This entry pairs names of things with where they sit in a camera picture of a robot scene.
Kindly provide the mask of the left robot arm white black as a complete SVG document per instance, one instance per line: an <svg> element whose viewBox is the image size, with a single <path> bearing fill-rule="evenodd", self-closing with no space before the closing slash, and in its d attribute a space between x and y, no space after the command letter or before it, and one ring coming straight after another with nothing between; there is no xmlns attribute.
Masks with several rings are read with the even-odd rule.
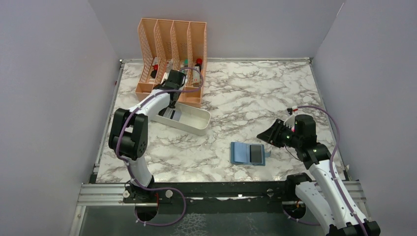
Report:
<svg viewBox="0 0 417 236"><path fill-rule="evenodd" d="M136 187L136 196L143 202L153 199L154 182L143 157L148 146L149 121L160 111L174 107L185 85L186 75L171 70L168 78L156 85L151 93L130 109L119 108L113 115L108 146L127 166L130 183Z"/></svg>

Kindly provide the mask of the glossy black credit card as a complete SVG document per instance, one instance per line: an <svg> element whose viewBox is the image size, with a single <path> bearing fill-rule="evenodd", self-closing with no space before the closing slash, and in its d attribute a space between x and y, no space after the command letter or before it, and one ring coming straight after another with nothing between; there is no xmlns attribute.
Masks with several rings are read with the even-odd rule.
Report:
<svg viewBox="0 0 417 236"><path fill-rule="evenodd" d="M260 164L263 162L263 146L250 145L250 163Z"/></svg>

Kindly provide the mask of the teal card holder wallet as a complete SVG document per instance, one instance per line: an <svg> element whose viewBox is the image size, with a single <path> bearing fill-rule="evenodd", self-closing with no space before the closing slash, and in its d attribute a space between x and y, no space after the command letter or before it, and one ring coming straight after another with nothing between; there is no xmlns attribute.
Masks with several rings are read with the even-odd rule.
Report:
<svg viewBox="0 0 417 236"><path fill-rule="evenodd" d="M234 165L252 165L252 166L264 166L266 164L266 158L270 157L271 151L266 152L265 146L263 146L263 162L260 164L250 163L250 145L241 142L231 142L230 145L230 162Z"/></svg>

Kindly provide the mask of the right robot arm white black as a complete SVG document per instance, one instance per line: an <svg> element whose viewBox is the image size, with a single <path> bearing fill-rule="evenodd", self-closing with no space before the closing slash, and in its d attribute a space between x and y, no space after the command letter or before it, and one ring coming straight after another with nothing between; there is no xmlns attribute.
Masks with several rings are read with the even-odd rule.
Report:
<svg viewBox="0 0 417 236"><path fill-rule="evenodd" d="M288 176L284 195L290 200L298 198L304 202L327 236L380 235L378 223L367 219L341 181L329 149L317 141L313 117L291 115L290 118L294 121L293 126L277 119L270 128L257 135L258 139L275 147L293 148L315 179L312 182L305 173Z"/></svg>

